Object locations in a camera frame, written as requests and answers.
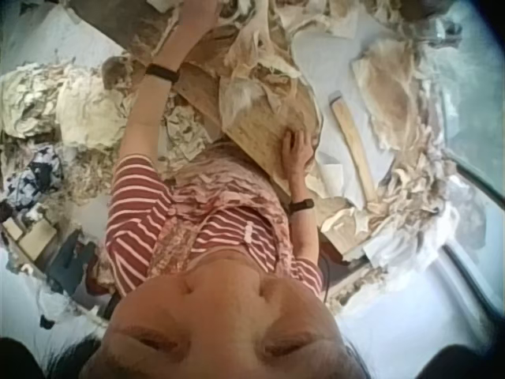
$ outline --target wooden block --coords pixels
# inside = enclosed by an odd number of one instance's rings
[[[370,166],[366,159],[365,149],[361,142],[361,137],[354,124],[353,116],[347,107],[343,97],[339,97],[331,104],[331,109],[337,121],[339,122],[340,129],[346,138],[347,145],[351,156],[353,157],[354,164],[356,165],[357,173],[361,180],[363,193],[365,194],[368,203],[377,202],[376,187],[373,183],[372,174],[370,173]]]
[[[14,221],[12,217],[5,221],[2,225],[14,241],[18,241],[23,235],[23,230],[17,225],[16,221]]]
[[[56,233],[56,229],[46,219],[41,219],[19,241],[19,246],[32,261],[35,261],[51,243]]]

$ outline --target nose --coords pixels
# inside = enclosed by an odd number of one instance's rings
[[[261,282],[258,271],[226,260],[198,269],[187,278],[192,291],[185,301],[190,354],[203,367],[217,365],[231,375],[253,366],[258,335],[268,323]]]

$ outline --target watch strap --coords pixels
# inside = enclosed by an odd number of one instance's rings
[[[178,71],[172,71],[171,69],[158,66],[153,63],[149,65],[148,68],[145,70],[145,74],[152,75],[153,77],[159,77],[161,79],[164,79],[165,81],[170,81],[173,84],[177,83],[180,77]]]
[[[305,199],[300,201],[299,203],[291,203],[290,204],[290,214],[304,211],[306,209],[314,208],[314,200],[313,199]]]

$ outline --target floor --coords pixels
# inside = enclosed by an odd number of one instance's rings
[[[61,7],[44,5],[13,21],[19,0],[4,2],[2,66],[4,73],[24,62],[56,62],[75,59],[76,64],[98,66],[121,48],[84,22],[76,22]],[[71,213],[85,231],[103,237],[107,197],[98,197]],[[53,330],[38,327],[41,307],[40,285],[27,276],[15,276],[5,270],[6,253],[0,252],[0,335],[24,342],[40,362],[48,351],[59,351],[89,332],[103,328],[86,317],[69,315]],[[465,289],[445,279],[442,268],[434,266],[414,278],[404,290],[375,299],[364,310],[344,314],[337,319],[342,334],[363,356],[372,376],[383,379],[415,377],[422,366],[442,347],[461,343],[471,347],[485,344],[476,321],[466,315],[468,304],[462,302]],[[50,298],[60,309],[65,299]]]

